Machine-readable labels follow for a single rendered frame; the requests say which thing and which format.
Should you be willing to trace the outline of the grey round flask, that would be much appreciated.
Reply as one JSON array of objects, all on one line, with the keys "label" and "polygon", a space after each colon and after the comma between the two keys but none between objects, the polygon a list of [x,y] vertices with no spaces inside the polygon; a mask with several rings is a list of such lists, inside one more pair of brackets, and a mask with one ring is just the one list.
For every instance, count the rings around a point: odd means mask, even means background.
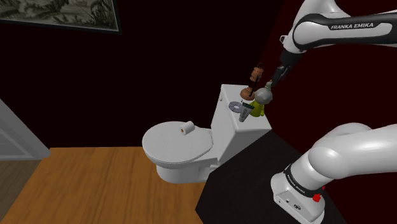
[{"label": "grey round flask", "polygon": [[271,91],[272,80],[268,81],[263,88],[259,88],[254,93],[254,99],[258,104],[268,104],[273,99],[273,93]]}]

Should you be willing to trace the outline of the grey green tube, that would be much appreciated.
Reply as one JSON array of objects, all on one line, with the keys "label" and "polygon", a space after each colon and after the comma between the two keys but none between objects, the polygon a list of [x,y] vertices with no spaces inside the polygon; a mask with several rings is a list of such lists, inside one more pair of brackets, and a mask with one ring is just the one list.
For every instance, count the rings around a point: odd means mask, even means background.
[{"label": "grey green tube", "polygon": [[247,104],[245,102],[242,103],[242,109],[239,115],[239,121],[244,122],[245,119],[249,116],[251,111],[254,109],[254,106]]}]

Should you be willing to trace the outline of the black robot stand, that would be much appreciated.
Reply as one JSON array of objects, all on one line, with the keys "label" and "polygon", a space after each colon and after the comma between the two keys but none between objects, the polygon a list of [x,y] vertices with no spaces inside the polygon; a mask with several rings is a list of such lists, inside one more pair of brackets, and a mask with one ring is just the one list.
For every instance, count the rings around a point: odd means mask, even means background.
[{"label": "black robot stand", "polygon": [[300,224],[274,202],[271,177],[300,153],[268,132],[210,173],[195,208],[203,224]]}]

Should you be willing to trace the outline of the white toilet paper roll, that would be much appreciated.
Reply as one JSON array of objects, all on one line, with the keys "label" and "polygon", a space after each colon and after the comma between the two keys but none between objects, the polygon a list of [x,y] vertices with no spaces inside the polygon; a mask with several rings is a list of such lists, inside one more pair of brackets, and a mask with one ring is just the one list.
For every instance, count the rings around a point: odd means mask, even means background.
[{"label": "white toilet paper roll", "polygon": [[185,122],[180,126],[180,131],[184,136],[191,133],[194,130],[195,130],[195,124],[192,121]]}]

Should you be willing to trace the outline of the grey door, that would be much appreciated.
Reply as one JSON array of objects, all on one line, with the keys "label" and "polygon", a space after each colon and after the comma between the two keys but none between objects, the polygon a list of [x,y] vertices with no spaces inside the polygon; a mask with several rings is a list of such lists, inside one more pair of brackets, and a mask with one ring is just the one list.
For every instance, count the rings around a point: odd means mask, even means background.
[{"label": "grey door", "polygon": [[42,160],[50,150],[0,99],[0,161]]}]

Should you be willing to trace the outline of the framed grey wall picture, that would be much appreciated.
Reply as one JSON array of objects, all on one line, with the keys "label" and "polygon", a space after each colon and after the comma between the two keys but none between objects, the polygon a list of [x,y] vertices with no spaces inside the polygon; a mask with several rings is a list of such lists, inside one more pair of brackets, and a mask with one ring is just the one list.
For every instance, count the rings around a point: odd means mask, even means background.
[{"label": "framed grey wall picture", "polygon": [[116,0],[0,0],[0,23],[122,33]]}]

